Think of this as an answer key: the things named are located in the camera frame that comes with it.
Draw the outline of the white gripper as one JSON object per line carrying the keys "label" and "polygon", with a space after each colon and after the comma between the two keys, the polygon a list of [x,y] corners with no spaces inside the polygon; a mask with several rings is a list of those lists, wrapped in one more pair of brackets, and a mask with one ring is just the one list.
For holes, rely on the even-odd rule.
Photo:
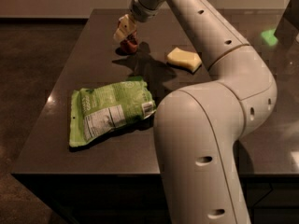
{"label": "white gripper", "polygon": [[119,18],[119,23],[113,38],[122,42],[136,31],[135,21],[146,22],[155,17],[164,0],[131,0],[129,10],[131,14],[125,14]]}

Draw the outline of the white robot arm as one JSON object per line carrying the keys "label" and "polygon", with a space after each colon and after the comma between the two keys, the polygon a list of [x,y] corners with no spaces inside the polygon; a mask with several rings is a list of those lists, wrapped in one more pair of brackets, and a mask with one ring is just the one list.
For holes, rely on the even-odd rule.
{"label": "white robot arm", "polygon": [[154,140],[172,224],[251,224],[233,146],[272,113],[277,84],[256,50],[207,0],[131,0],[137,21],[167,3],[211,79],[169,93]]}

